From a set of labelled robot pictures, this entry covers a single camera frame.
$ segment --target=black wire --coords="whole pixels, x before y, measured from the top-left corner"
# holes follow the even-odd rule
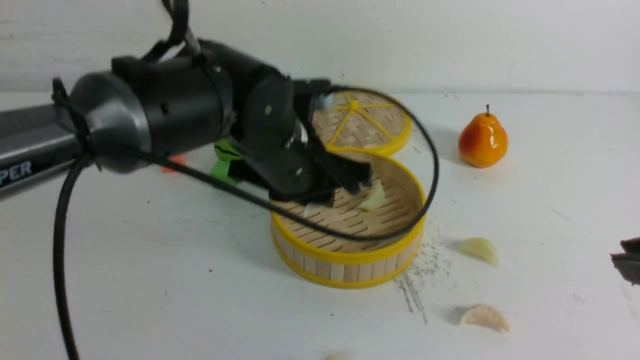
[[[426,197],[426,201],[423,207],[420,209],[418,215],[406,224],[402,229],[397,231],[392,231],[391,233],[378,235],[378,236],[357,236],[354,234],[342,233],[340,231],[336,231],[333,229],[329,229],[327,227],[315,224],[313,222],[308,221],[305,218],[299,217],[290,211],[282,209],[279,206],[271,204],[264,199],[256,197],[250,193],[244,192],[235,186],[227,184],[226,182],[219,180],[215,177],[210,176],[209,174],[205,174],[201,171],[195,170],[193,168],[186,167],[184,165],[175,163],[166,158],[162,158],[160,156],[156,156],[147,152],[141,152],[137,150],[127,149],[123,147],[99,147],[96,149],[97,156],[109,156],[113,154],[124,155],[130,158],[136,158],[139,160],[143,160],[147,163],[153,163],[156,165],[161,165],[166,168],[170,168],[187,176],[193,177],[194,179],[200,180],[204,183],[207,183],[215,188],[223,190],[225,192],[231,193],[240,199],[251,202],[252,204],[258,205],[264,209],[268,209],[273,211],[278,215],[282,215],[284,217],[290,218],[293,221],[299,222],[300,224],[309,227],[313,230],[320,231],[322,233],[326,233],[331,236],[335,236],[338,238],[343,238],[352,241],[380,241],[387,240],[391,238],[396,238],[402,235],[405,235],[413,227],[420,222],[422,217],[426,214],[429,206],[433,202],[433,197],[435,196],[436,187],[438,185],[438,176],[440,174],[440,164],[438,162],[438,154],[435,148],[435,145],[429,136],[428,132],[424,128],[424,126],[418,121],[417,117],[409,110],[406,106],[404,106],[399,101],[395,100],[389,95],[377,92],[375,90],[369,90],[364,88],[355,88],[352,86],[335,86],[331,88],[330,92],[340,92],[340,91],[363,91],[369,92],[374,95],[380,96],[389,102],[398,106],[402,111],[404,111],[413,121],[413,123],[418,127],[419,131],[422,133],[423,137],[427,141],[429,148],[431,149],[431,155],[433,156],[433,179],[431,182],[431,188],[429,189],[429,193]],[[60,196],[58,198],[58,206],[56,208],[56,217],[54,220],[54,232],[53,232],[53,280],[54,280],[54,290],[56,294],[56,305],[58,307],[58,318],[60,320],[60,328],[62,331],[62,336],[65,342],[65,347],[67,350],[67,355],[70,360],[79,359],[79,354],[76,348],[76,343],[74,341],[73,330],[71,326],[71,319],[69,315],[69,309],[67,304],[67,291],[65,289],[65,228],[67,223],[67,210],[69,206],[69,201],[71,198],[71,193],[73,187],[76,183],[77,178],[80,176],[80,173],[93,161],[93,154],[90,152],[84,153],[72,166],[69,171],[67,178],[65,179],[64,184],[62,185],[62,189],[60,190]]]
[[[67,226],[67,210],[71,192],[80,173],[92,162],[93,155],[84,153],[71,167],[58,197],[56,218],[53,225],[53,287],[56,294],[56,306],[58,308],[58,320],[60,331],[65,341],[67,356],[70,360],[78,360],[80,356],[74,340],[74,332],[71,328],[71,318],[67,304],[67,290],[65,288],[65,228]]]
[[[184,40],[189,28],[189,1],[173,0],[173,7],[170,0],[162,0],[164,9],[172,19],[171,32],[166,40],[160,40],[142,57],[143,61],[157,62],[169,49],[180,45]]]

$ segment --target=orange object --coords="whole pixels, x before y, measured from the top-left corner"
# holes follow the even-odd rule
[[[174,163],[178,163],[180,165],[184,165],[187,162],[187,159],[185,158],[184,155],[174,156],[174,157],[170,158],[169,160],[173,161]],[[163,174],[169,174],[170,172],[175,172],[175,170],[174,169],[170,169],[170,168],[166,168],[166,167],[162,167],[162,173]]]
[[[462,160],[479,168],[496,164],[507,153],[509,139],[498,118],[489,112],[476,115],[458,139]]]

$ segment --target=green tape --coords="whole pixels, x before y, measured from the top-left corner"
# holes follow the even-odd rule
[[[216,142],[214,144],[213,151],[220,160],[233,161],[242,159],[242,156],[238,154],[233,147],[231,147],[228,140],[220,140]]]
[[[209,172],[209,175],[211,175],[211,177],[215,177],[216,179],[222,180],[227,184],[236,185],[236,182],[228,176],[229,166],[230,161],[218,160],[218,162],[211,169],[211,172]]]

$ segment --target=white wall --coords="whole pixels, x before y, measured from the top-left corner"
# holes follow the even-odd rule
[[[388,91],[640,92],[638,0],[192,0],[192,28],[293,75]],[[158,0],[1,0],[0,90],[142,54]]]

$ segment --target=bamboo steamer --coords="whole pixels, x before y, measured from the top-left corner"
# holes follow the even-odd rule
[[[333,208],[307,214],[317,224],[359,235],[387,234],[410,222],[425,202],[418,180],[397,161],[364,149],[334,149],[341,156],[372,165],[381,179],[385,202],[380,209],[364,211],[357,197],[344,190],[335,195]],[[297,215],[305,207],[277,203]],[[271,214],[271,233],[280,257],[309,281],[334,288],[367,288],[393,279],[412,261],[422,240],[423,218],[402,238],[378,242],[349,241],[313,231],[297,222]]]
[[[411,135],[411,120],[396,105],[367,92],[335,94],[329,112],[317,111],[313,126],[327,149],[369,149],[383,155],[400,150]]]

